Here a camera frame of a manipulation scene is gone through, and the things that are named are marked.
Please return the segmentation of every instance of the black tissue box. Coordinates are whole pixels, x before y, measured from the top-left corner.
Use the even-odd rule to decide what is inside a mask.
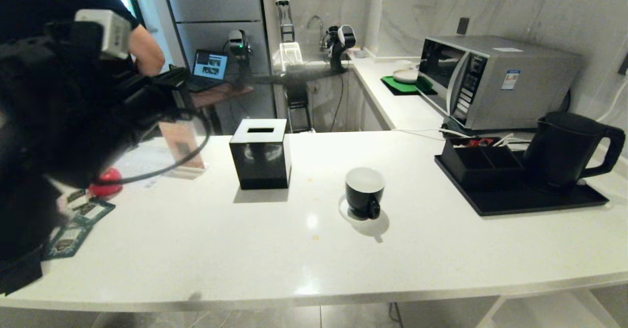
[[[240,122],[229,142],[240,188],[287,189],[291,162],[286,124],[274,119]]]
[[[447,140],[441,156],[442,163],[464,189],[505,189],[520,180],[524,168],[508,147],[456,147],[473,139]]]

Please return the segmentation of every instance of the microwave control panel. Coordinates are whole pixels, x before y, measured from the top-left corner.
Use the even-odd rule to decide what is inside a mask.
[[[477,93],[477,87],[480,85],[480,79],[482,73],[484,73],[484,67],[486,66],[487,58],[480,55],[471,54],[471,59],[467,65],[467,71],[462,78],[462,87],[460,88],[460,94],[458,94],[458,102],[456,109],[453,112],[453,116],[460,122],[467,122],[467,114]]]

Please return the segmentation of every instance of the red ball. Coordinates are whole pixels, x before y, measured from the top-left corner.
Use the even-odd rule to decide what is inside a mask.
[[[105,171],[100,177],[101,180],[119,180],[121,178],[122,178],[122,174],[120,174],[120,172],[114,167],[110,167],[109,169],[107,169],[107,171]],[[107,185],[107,186],[90,185],[89,186],[89,192],[97,197],[110,196],[112,194],[120,192],[121,190],[122,190],[122,185]]]

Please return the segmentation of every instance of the refrigerator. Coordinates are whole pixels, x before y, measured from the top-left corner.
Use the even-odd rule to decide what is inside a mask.
[[[271,70],[262,0],[168,0],[188,68],[193,67],[197,49],[222,51],[229,31],[242,29],[253,49],[251,73],[267,76]],[[226,80],[238,75],[231,54]],[[242,118],[276,118],[272,85],[251,84],[254,91],[218,103],[216,111],[222,134],[233,134]]]

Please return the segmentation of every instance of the black electric kettle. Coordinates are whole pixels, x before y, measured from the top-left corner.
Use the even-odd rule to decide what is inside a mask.
[[[617,163],[626,140],[619,128],[572,113],[548,113],[525,154],[525,179],[535,189],[569,193],[580,178],[606,174]],[[604,162],[585,169],[602,138],[610,138]]]

